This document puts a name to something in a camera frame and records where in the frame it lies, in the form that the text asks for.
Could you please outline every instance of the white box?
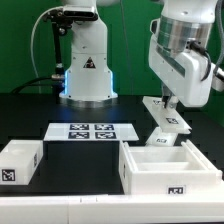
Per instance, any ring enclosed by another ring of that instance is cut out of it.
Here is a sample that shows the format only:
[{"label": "white box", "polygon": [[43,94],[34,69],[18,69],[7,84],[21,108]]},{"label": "white box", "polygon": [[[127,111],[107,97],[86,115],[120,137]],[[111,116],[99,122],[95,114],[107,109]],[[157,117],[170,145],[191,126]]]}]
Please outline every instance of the white box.
[{"label": "white box", "polygon": [[10,141],[0,153],[0,184],[28,185],[42,157],[42,141]]},{"label": "white box", "polygon": [[125,194],[201,194],[218,189],[222,171],[188,140],[182,147],[129,147],[120,143]]}]

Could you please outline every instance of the table surface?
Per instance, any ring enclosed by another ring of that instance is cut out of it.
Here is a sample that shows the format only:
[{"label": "table surface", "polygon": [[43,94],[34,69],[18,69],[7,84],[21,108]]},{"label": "table surface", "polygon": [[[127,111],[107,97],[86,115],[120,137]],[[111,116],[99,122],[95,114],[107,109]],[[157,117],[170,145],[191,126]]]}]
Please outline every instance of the table surface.
[{"label": "table surface", "polygon": [[[71,108],[53,95],[0,94],[0,150],[11,139],[43,140],[49,123],[132,123],[144,146],[157,126],[142,96],[119,96],[118,103],[98,109]],[[176,145],[190,139],[224,171],[224,128],[198,109],[178,105],[192,127]],[[118,174],[118,142],[46,142],[44,157],[28,186],[1,186],[0,196],[123,194]]]}]

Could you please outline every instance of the warning label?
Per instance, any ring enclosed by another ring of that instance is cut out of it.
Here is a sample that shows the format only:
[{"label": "warning label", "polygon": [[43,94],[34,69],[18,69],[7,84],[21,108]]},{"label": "warning label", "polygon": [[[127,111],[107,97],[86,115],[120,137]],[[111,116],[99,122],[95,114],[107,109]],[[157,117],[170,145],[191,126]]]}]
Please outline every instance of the warning label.
[{"label": "warning label", "polygon": [[88,61],[86,62],[83,68],[96,68],[91,57],[89,57]]}]

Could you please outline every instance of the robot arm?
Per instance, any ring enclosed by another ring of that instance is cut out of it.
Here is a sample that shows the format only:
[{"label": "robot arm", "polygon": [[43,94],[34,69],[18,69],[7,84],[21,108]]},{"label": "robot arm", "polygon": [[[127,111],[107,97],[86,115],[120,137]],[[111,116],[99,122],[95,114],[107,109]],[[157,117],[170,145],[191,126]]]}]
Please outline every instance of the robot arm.
[{"label": "robot arm", "polygon": [[186,107],[201,107],[208,101],[215,67],[206,46],[217,0],[156,2],[164,7],[151,26],[150,67],[170,90],[166,99],[175,95]]}]

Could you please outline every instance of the green wall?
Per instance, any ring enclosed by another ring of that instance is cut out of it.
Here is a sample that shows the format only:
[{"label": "green wall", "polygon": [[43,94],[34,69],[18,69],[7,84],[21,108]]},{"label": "green wall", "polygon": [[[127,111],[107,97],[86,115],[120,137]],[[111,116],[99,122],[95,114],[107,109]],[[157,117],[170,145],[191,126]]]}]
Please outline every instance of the green wall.
[{"label": "green wall", "polygon": [[[61,5],[60,0],[7,0],[2,3],[0,20],[0,92],[35,78],[30,58],[32,27],[41,13]],[[149,0],[123,0],[124,23],[120,5],[99,8],[101,18],[108,26],[108,66],[114,72],[114,88],[118,94],[160,95],[160,81],[148,66],[149,26],[160,16],[161,6]],[[213,61],[219,53],[217,28],[213,28],[209,51]],[[65,67],[70,65],[71,35],[63,37],[62,52]],[[35,38],[35,60],[40,76],[54,73],[54,50],[50,22],[41,22]],[[35,87],[24,92],[35,93]],[[224,126],[224,94],[212,91],[203,110]]]}]

